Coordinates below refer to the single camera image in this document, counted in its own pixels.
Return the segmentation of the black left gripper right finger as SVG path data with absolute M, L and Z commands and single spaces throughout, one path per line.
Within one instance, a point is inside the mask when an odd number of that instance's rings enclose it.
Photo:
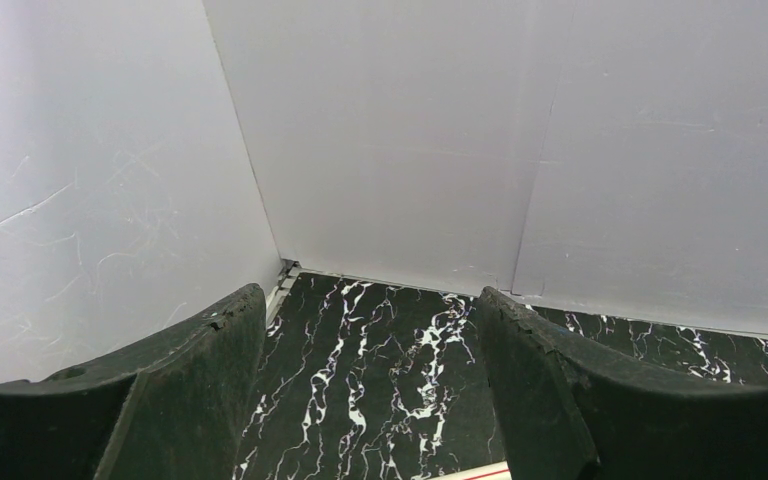
M 768 386 L 656 366 L 492 287 L 475 304 L 515 479 L 768 479 Z

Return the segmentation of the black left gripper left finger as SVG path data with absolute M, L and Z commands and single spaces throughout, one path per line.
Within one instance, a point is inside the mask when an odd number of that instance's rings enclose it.
M 38 381 L 0 384 L 0 479 L 228 479 L 265 343 L 245 285 Z

